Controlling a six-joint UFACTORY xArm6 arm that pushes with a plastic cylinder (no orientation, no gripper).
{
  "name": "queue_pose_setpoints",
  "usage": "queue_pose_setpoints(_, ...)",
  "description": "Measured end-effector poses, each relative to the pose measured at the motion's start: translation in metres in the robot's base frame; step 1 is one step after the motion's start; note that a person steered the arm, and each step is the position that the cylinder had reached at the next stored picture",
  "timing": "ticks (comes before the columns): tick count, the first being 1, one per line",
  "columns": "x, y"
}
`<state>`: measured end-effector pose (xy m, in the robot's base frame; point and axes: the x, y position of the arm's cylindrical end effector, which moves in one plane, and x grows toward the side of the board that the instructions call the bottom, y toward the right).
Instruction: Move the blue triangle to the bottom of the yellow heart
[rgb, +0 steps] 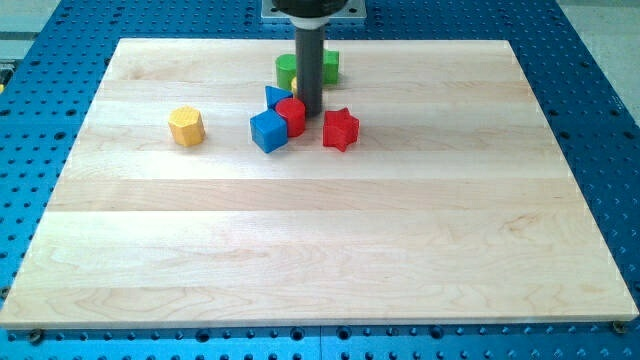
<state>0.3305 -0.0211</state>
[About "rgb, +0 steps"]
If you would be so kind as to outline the black robot arm end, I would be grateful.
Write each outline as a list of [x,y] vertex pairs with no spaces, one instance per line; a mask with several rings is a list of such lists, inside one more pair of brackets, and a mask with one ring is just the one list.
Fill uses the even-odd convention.
[[316,30],[341,11],[347,0],[273,0],[272,3],[296,28]]

